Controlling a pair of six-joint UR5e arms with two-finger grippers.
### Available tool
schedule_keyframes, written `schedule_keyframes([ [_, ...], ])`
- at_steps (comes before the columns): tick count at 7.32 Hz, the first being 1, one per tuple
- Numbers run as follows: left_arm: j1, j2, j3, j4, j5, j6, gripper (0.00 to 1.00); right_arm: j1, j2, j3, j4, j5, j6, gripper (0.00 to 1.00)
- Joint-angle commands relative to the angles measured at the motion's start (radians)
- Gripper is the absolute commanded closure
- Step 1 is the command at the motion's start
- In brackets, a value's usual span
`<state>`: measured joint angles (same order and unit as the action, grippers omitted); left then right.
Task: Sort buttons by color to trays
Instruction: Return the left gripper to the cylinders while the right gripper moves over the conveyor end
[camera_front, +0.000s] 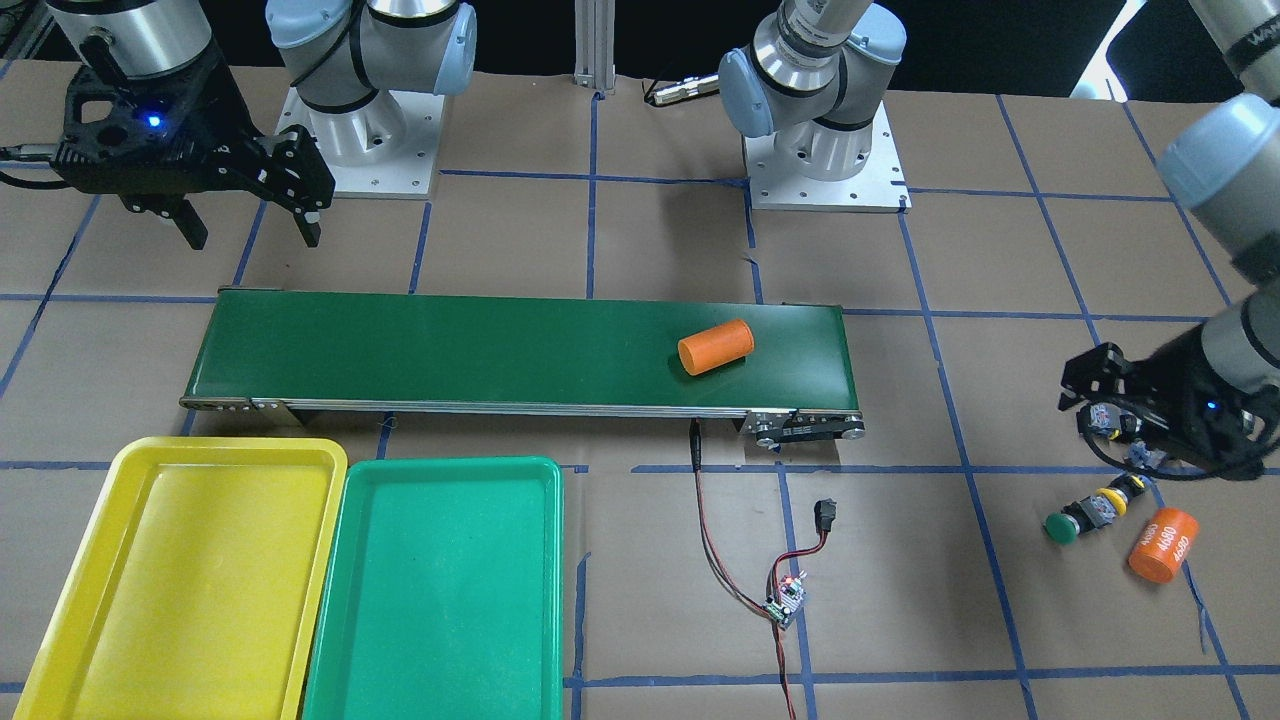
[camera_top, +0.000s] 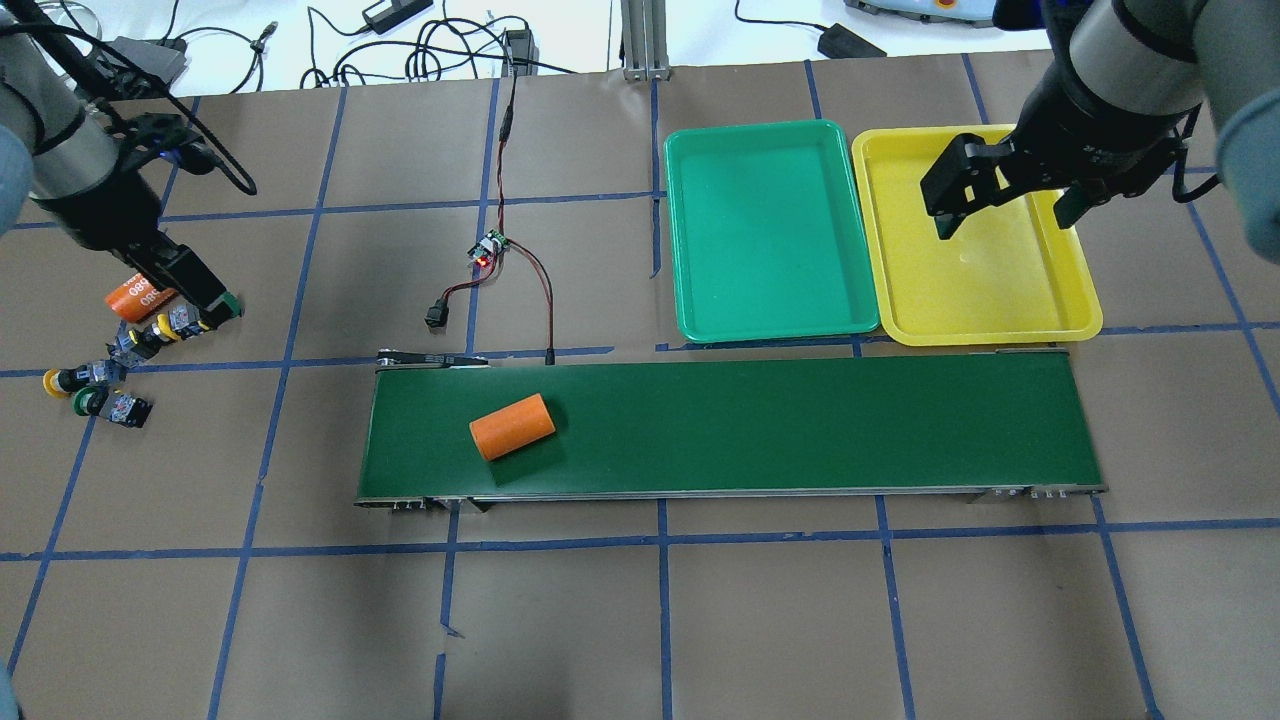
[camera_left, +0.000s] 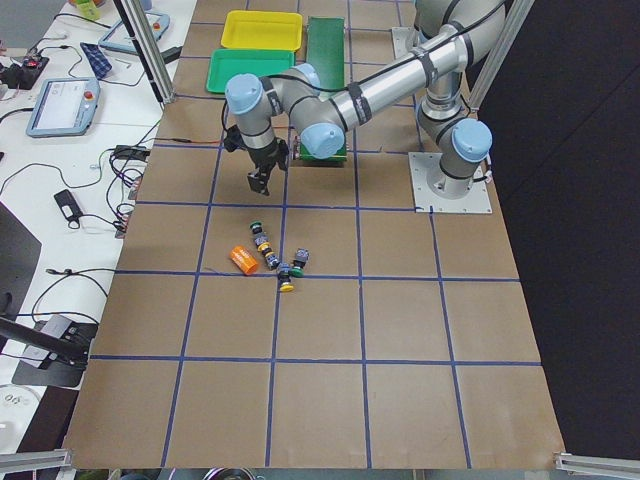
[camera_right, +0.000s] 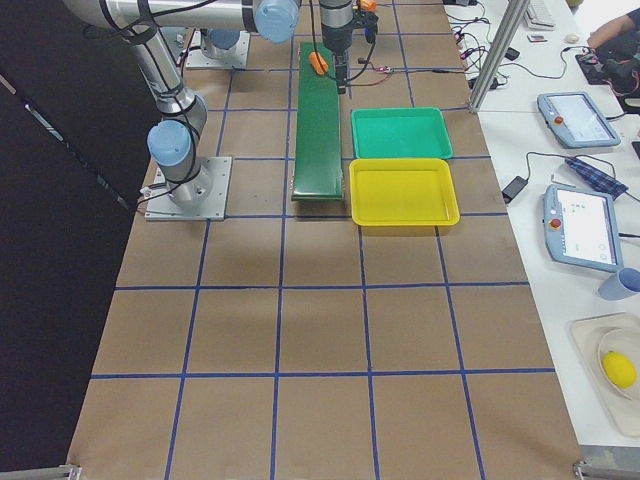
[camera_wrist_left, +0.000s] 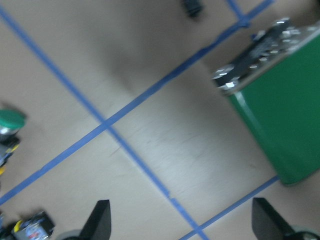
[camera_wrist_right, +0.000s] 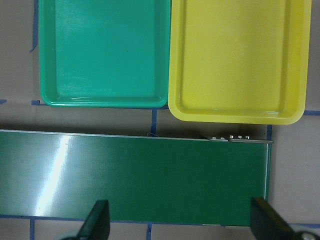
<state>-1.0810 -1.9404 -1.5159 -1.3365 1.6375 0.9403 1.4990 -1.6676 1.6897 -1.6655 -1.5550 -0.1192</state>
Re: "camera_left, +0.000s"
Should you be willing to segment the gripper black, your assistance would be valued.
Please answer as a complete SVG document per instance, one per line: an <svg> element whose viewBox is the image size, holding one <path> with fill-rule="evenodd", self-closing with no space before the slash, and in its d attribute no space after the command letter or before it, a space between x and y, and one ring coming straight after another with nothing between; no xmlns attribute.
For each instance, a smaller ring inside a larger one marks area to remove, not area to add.
<svg viewBox="0 0 640 480"><path fill-rule="evenodd" d="M248 147L242 139L238 127L230 127L223 140L228 152L244 149L249 153L255 169L247 174L250 189L258 194L269 196L268 182L275 166L280 170L288 169L289 147L285 140L275 138L269 145L258 149Z"/></svg>

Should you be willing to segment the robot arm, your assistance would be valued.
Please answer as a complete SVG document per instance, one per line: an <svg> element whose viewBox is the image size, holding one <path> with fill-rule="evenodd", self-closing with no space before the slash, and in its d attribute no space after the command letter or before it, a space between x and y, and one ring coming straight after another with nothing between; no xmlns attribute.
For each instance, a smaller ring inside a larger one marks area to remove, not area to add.
<svg viewBox="0 0 640 480"><path fill-rule="evenodd" d="M271 76L239 74L227 82L226 102L236 123L226 129L223 145L229 152L248 152L252 191L268 194L273 168L287 167L289 148L277 138L273 117L286 114L307 151L327 159L344 146L348 131L424 89L416 119L442 151L430 187L444 198L465 196L492 136L464 113L461 77L496 44L506 9L501 1L418 1L415 10L415 38L405 55L325 99L309 63Z"/></svg>

